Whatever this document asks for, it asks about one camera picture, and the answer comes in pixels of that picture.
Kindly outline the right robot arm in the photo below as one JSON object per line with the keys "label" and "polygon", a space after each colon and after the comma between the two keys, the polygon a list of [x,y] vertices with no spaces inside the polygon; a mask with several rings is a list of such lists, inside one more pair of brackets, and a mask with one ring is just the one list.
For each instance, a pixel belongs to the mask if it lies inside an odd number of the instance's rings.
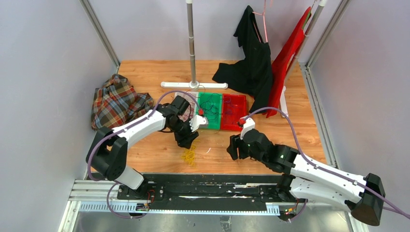
{"label": "right robot arm", "polygon": [[232,160],[251,158],[282,175],[276,188],[280,200],[321,201],[350,212],[364,224],[380,225],[385,191],[378,175],[362,176],[330,167],[295,148],[272,143],[256,129],[229,140],[226,151]]}

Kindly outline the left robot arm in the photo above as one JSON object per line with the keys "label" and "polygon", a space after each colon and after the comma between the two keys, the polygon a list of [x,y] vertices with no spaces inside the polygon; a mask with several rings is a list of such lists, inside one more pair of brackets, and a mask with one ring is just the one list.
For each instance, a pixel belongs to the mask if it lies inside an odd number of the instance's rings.
{"label": "left robot arm", "polygon": [[137,142],[150,134],[166,128],[174,134],[179,147],[189,149],[199,136],[198,129],[208,124],[202,109],[191,119],[182,120],[190,103],[176,96],[171,103],[156,104],[145,115],[113,129],[102,127],[97,130],[86,157],[88,176],[92,180],[91,169],[102,175],[103,179],[126,185],[130,194],[137,200],[148,194],[144,176],[127,165],[127,152]]}

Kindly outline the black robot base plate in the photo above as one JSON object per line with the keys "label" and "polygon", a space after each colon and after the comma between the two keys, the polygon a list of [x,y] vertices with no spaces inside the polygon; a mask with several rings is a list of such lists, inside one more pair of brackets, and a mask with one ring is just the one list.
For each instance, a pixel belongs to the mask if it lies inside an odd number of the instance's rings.
{"label": "black robot base plate", "polygon": [[116,199],[134,200],[158,210],[264,211],[267,203],[302,206],[285,191],[279,174],[144,174],[142,186],[120,185]]}

